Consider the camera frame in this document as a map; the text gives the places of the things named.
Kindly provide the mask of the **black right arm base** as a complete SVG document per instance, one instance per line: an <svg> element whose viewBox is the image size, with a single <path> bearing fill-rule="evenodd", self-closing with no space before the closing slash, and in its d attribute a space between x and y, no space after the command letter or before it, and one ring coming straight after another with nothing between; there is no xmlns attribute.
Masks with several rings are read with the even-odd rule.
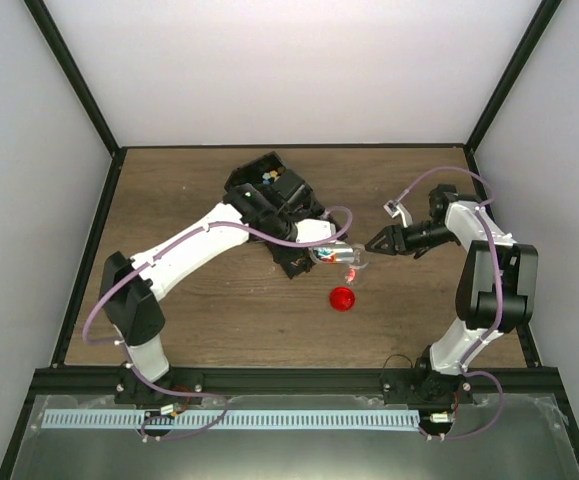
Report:
<svg viewBox="0 0 579 480"><path fill-rule="evenodd" d="M393 353L385 359L378 381L387 400L420 405L455 401L466 378L434 370L430 350L431 346L427 346L415 362L401 353Z"/></svg>

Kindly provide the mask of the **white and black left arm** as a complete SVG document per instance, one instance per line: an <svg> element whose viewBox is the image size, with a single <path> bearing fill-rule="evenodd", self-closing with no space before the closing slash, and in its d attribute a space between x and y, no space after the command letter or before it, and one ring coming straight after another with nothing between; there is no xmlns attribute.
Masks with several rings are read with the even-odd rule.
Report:
<svg viewBox="0 0 579 480"><path fill-rule="evenodd" d="M131 257L112 254L93 310L104 312L117 332L117 343L141 376L139 393L160 404L172 395L174 382L160 339L165 324L160 302L175 286L217 256L254 240L276 247L275 260L294 270L308 248L345 232L293 171L260 182L230 181L220 202L170 239Z"/></svg>

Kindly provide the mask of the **black candy tray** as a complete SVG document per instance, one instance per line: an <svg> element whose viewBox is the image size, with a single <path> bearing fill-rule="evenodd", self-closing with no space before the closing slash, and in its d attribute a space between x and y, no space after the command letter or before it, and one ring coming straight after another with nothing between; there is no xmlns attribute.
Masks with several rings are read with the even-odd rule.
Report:
<svg viewBox="0 0 579 480"><path fill-rule="evenodd" d="M274 151L234 169L224 189L223 202L235 207L245 224L273 238L309 243L340 230L307 181Z"/></svg>

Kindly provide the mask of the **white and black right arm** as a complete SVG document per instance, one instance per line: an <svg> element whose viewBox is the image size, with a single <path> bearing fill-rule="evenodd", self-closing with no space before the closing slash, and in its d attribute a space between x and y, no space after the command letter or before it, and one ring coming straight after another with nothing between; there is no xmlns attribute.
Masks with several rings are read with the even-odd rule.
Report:
<svg viewBox="0 0 579 480"><path fill-rule="evenodd" d="M434 403L458 389L470 363L490 343L530 321L539 255L534 246L503 232L483 200L451 184L430 191L425 221L414 222L399 199L384 209L394 222L366 243L367 251L419 259L456 243L467 253L455 295L456 318L414 366L414 393Z"/></svg>

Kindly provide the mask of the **silver metal scoop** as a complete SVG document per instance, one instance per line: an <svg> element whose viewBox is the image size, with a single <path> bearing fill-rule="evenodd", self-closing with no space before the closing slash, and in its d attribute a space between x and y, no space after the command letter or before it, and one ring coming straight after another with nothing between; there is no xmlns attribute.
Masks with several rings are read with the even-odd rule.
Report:
<svg viewBox="0 0 579 480"><path fill-rule="evenodd" d="M354 248L343 241L335 241L308 249L310 258L321 264L353 264L356 260Z"/></svg>

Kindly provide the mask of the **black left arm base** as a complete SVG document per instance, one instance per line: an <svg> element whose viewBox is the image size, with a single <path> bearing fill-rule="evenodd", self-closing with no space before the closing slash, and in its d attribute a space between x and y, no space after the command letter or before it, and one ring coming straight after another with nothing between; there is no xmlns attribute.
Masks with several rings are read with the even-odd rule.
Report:
<svg viewBox="0 0 579 480"><path fill-rule="evenodd" d="M121 366L117 370L119 390L115 394L116 401L142 406L164 406L178 402L199 404L199 394L204 392L203 375L181 368L172 368L154 384L160 389L177 392L177 395L166 394L146 385L130 368Z"/></svg>

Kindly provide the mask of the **clear plastic jar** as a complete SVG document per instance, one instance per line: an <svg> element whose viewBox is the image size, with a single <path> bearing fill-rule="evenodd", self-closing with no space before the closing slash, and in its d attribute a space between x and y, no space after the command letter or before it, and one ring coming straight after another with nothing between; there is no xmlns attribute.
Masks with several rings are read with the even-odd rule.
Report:
<svg viewBox="0 0 579 480"><path fill-rule="evenodd" d="M352 245L352 248L354 259L344 269L343 285L357 288L366 281L369 259L364 245L356 243Z"/></svg>

